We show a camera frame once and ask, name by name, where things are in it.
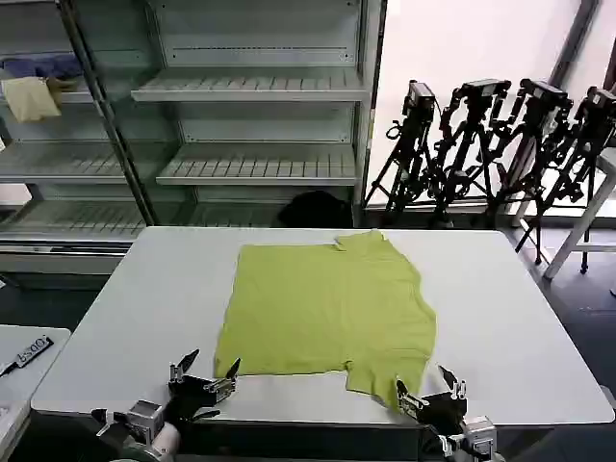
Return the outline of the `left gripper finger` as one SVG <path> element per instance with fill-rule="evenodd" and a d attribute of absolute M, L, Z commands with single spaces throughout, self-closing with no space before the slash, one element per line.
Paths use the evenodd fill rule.
<path fill-rule="evenodd" d="M 198 350 L 190 352 L 185 355 L 178 364 L 171 364 L 169 367 L 169 382 L 170 383 L 180 383 L 183 381 L 184 375 L 191 368 L 194 360 L 198 356 Z"/>
<path fill-rule="evenodd" d="M 237 359 L 225 377 L 216 379 L 204 387 L 204 391 L 213 399 L 226 399 L 236 390 L 236 381 L 240 368 L 240 359 Z"/>

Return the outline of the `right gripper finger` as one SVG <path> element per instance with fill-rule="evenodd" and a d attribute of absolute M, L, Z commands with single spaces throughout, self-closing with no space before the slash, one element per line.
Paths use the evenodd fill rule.
<path fill-rule="evenodd" d="M 426 407 L 426 401 L 412 395 L 401 378 L 396 379 L 398 409 L 403 414 L 416 414 Z"/>
<path fill-rule="evenodd" d="M 438 366 L 438 370 L 447 383 L 452 399 L 466 398 L 466 381 L 458 379 L 457 376 L 442 365 Z"/>

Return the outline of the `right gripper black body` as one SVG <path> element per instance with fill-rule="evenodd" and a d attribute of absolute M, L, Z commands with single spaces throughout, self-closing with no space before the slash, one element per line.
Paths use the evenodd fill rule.
<path fill-rule="evenodd" d="M 424 397 L 425 404 L 418 411 L 418 422 L 435 428 L 461 428 L 467 413 L 467 400 L 453 398 L 451 393 Z"/>

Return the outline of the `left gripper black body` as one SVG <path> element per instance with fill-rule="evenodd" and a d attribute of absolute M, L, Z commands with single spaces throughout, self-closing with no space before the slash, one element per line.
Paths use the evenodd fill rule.
<path fill-rule="evenodd" d="M 171 379 L 167 388 L 169 402 L 165 420 L 170 424 L 192 424 L 220 414 L 216 405 L 219 380 L 208 380 L 190 375 Z"/>

